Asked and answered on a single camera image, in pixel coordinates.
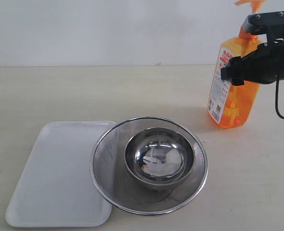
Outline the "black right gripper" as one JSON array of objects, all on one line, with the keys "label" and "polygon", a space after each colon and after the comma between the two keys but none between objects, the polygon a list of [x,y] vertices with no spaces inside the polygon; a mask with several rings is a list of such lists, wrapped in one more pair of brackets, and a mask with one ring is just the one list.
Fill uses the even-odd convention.
[{"label": "black right gripper", "polygon": [[221,69],[221,79],[233,86],[242,86],[245,81],[271,84],[279,78],[284,80],[284,25],[267,26],[257,30],[266,35],[266,42],[258,48],[258,57],[247,55],[229,60]]}]

